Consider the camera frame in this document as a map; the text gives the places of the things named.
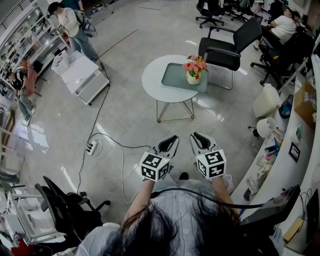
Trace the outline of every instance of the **tile floor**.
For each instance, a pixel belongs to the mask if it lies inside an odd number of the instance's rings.
[[[199,16],[196,3],[196,0],[120,0],[114,14],[110,14],[111,10],[105,11],[105,19],[95,26],[98,36],[91,42],[106,66],[111,88],[93,132],[108,134],[126,146],[156,146],[163,139],[178,135],[181,141],[173,159],[171,174],[174,179],[182,171],[188,172],[191,178],[202,179],[194,166],[189,135],[192,132],[212,135],[225,152],[226,172],[232,175],[237,186],[257,153],[252,147],[255,139],[247,126],[257,122],[252,103],[262,90],[259,81],[264,71],[251,68],[250,63],[259,61],[261,53],[251,45],[242,52],[242,72],[234,73],[233,90],[209,86],[206,93],[194,97],[194,120],[157,123],[156,101],[144,91],[141,83],[145,67],[156,58],[171,54],[197,55],[198,46],[186,41],[199,45],[201,38],[208,35],[210,25],[199,28],[200,22],[195,20]],[[222,17],[226,28],[236,30],[243,24],[230,18]],[[211,37],[233,42],[232,34],[222,30],[213,31]],[[209,71],[215,83],[230,84],[230,70],[211,66]],[[2,164],[19,168],[23,184],[43,184],[42,176],[47,176],[65,192],[70,192],[79,184],[86,140],[106,90],[91,107],[85,106],[70,94],[60,76],[52,70],[48,68],[42,77],[47,82],[40,80],[37,84],[42,97],[32,99],[36,112],[30,125],[22,125],[21,114],[17,111],[14,133],[21,139],[12,137],[9,142],[25,161],[17,163],[5,158]],[[170,104],[164,118],[183,115],[186,113],[180,104]],[[101,153],[94,158],[85,157],[79,190],[86,191],[95,206],[111,200],[111,206],[102,211],[103,220],[119,223],[129,207],[122,198],[122,153],[113,141],[103,136],[102,139]],[[147,148],[123,149],[127,201],[142,183],[137,167],[145,150]]]

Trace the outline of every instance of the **white basket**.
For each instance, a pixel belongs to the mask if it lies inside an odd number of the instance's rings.
[[[64,50],[54,57],[51,69],[58,75],[61,75],[63,72],[67,71],[69,68],[69,63],[70,57]]]

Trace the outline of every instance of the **black picture frame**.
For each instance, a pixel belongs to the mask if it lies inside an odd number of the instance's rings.
[[[293,158],[293,160],[297,163],[299,160],[300,156],[300,149],[297,147],[296,144],[291,142],[290,150],[289,150],[289,155]]]

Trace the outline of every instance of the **white cube with marker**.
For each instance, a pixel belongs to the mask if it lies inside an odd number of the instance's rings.
[[[196,156],[196,166],[208,180],[226,174],[226,156],[222,149]]]
[[[157,182],[164,179],[169,172],[170,159],[164,158],[160,155],[144,152],[140,160],[141,174],[145,178]]]

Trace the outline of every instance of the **gray tray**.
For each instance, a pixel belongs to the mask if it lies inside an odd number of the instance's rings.
[[[161,82],[165,86],[177,87],[204,93],[207,90],[208,70],[206,69],[205,71],[202,71],[200,84],[192,85],[187,81],[186,72],[184,71],[184,67],[182,66],[182,64],[169,63],[166,67]]]

